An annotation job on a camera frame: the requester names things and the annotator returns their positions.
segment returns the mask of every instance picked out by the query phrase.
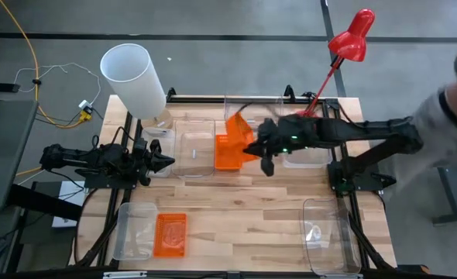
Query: white plastic tube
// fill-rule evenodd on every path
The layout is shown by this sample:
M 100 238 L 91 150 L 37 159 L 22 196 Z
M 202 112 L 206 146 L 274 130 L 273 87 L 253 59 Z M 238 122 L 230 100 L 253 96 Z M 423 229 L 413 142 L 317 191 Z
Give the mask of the white plastic tube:
M 101 73 L 137 119 L 160 115 L 167 103 L 148 51 L 133 43 L 111 48 L 100 63 Z

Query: gray floor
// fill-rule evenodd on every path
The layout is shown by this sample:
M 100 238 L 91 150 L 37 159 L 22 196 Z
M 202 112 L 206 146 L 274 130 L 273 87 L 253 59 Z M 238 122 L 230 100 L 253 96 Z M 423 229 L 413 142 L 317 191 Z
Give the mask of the gray floor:
M 319 0 L 6 0 L 6 3 L 28 32 L 326 35 Z M 457 37 L 457 0 L 329 0 L 328 7 L 335 34 L 347 28 L 359 9 L 371 8 L 377 15 L 371 36 L 388 36 L 401 42 L 406 37 L 417 36 Z M 1 7 L 0 31 L 17 32 Z M 32 42 L 42 65 L 76 62 L 99 74 L 103 53 L 125 41 Z M 454 80 L 452 61 L 457 43 L 439 42 L 369 43 L 364 62 L 346 61 L 342 65 L 345 93 L 360 97 L 366 119 L 411 113 L 426 96 Z M 280 95 L 287 84 L 292 84 L 298 92 L 316 91 L 330 64 L 326 42 L 135 40 L 134 43 L 151 53 L 163 87 L 175 87 L 184 94 Z M 32 66 L 23 40 L 0 39 L 0 82 L 12 82 L 19 68 Z M 25 73 L 19 83 L 28 88 L 32 78 L 30 73 Z M 101 97 L 95 107 L 104 112 L 112 90 L 105 81 L 101 81 L 101 86 Z M 78 111 L 78 103 L 89 100 L 96 91 L 95 79 L 85 71 L 69 67 L 69 73 L 64 74 L 55 69 L 43 78 L 40 102 L 51 116 L 69 119 Z M 334 82 L 328 84 L 325 95 L 338 95 Z M 33 93 L 0 95 L 0 98 L 33 98 Z M 91 147 L 91 136 L 99 134 L 100 128 L 99 119 L 70 130 L 36 122 L 19 169 L 35 167 L 41 149 L 51 143 L 81 149 Z M 64 173 L 77 178 L 71 170 Z M 59 178 L 41 174 L 37 180 Z M 448 211 L 448 202 L 434 170 L 427 171 L 405 193 L 387 202 L 387 218 L 399 264 L 426 264 L 436 274 L 457 276 L 457 224 L 431 225 L 432 217 Z M 7 230 L 0 227 L 0 234 Z M 41 251 L 51 250 L 48 243 L 38 245 Z M 58 262 L 42 265 L 36 251 L 34 248 L 24 254 L 24 269 L 60 266 L 65 258 L 55 256 Z

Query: wooden table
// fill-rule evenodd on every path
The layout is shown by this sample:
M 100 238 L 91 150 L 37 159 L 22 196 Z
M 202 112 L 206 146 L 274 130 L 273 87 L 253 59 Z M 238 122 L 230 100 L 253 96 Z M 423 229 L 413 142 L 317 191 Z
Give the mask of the wooden table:
M 359 99 L 340 98 L 354 121 L 363 119 Z M 168 104 L 175 118 L 211 118 L 216 134 L 225 133 L 224 104 Z M 283 113 L 303 109 L 285 105 Z M 261 115 L 249 106 L 244 113 Z M 116 95 L 110 96 L 101 129 L 108 143 L 125 122 L 127 110 Z M 132 121 L 131 135 L 136 120 Z M 347 144 L 351 156 L 369 149 L 367 142 Z M 282 156 L 274 159 L 275 175 L 266 177 L 259 161 L 245 163 L 239 172 L 215 171 L 207 177 L 153 178 L 149 187 L 138 185 L 131 202 L 153 202 L 160 212 L 185 212 L 188 217 L 186 257 L 122 261 L 122 269 L 142 270 L 247 270 L 309 271 L 304 255 L 299 216 L 305 200 L 334 198 L 325 168 L 285 168 Z M 103 229 L 110 191 L 99 190 L 84 209 L 78 228 L 78 253 L 82 257 Z M 382 202 L 358 192 L 363 229 L 371 243 L 391 265 L 396 265 Z M 111 259 L 113 237 L 107 257 Z

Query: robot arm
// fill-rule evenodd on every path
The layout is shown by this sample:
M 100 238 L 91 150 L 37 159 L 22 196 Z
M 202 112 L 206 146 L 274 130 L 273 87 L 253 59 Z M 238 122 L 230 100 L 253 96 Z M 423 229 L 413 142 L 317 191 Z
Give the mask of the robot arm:
M 80 167 L 76 172 L 86 178 L 86 188 L 134 188 L 137 181 L 149 185 L 150 171 L 157 172 L 173 164 L 174 158 L 161 154 L 155 139 L 149 145 L 144 139 L 134 142 L 132 153 L 116 143 L 100 145 L 89 151 L 63 148 L 53 144 L 44 148 L 41 168 L 51 171 L 66 166 Z
M 258 127 L 256 142 L 250 143 L 245 153 L 261 157 L 261 168 L 267 176 L 273 175 L 273 156 L 307 148 L 333 148 L 352 140 L 386 140 L 366 152 L 367 157 L 350 157 L 356 160 L 355 170 L 376 163 L 394 153 L 415 153 L 422 146 L 421 138 L 408 119 L 391 119 L 385 122 L 346 122 L 342 119 L 301 117 L 298 114 L 279 118 L 278 125 L 265 119 Z

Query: orange plastic basket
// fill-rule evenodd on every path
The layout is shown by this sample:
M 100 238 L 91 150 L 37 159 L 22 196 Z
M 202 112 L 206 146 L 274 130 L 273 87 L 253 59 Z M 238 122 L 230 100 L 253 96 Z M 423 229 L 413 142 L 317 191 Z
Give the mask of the orange plastic basket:
M 241 112 L 237 112 L 225 121 L 225 128 L 227 129 L 228 144 L 233 146 L 234 150 L 239 150 L 239 153 L 242 154 L 242 161 L 249 162 L 258 158 L 242 152 L 254 141 L 254 135 L 249 124 L 241 116 Z
M 153 255 L 155 257 L 183 257 L 187 215 L 185 213 L 160 213 L 156 218 Z
M 216 135 L 215 168 L 222 171 L 236 171 L 242 167 L 240 150 L 229 144 L 227 135 Z

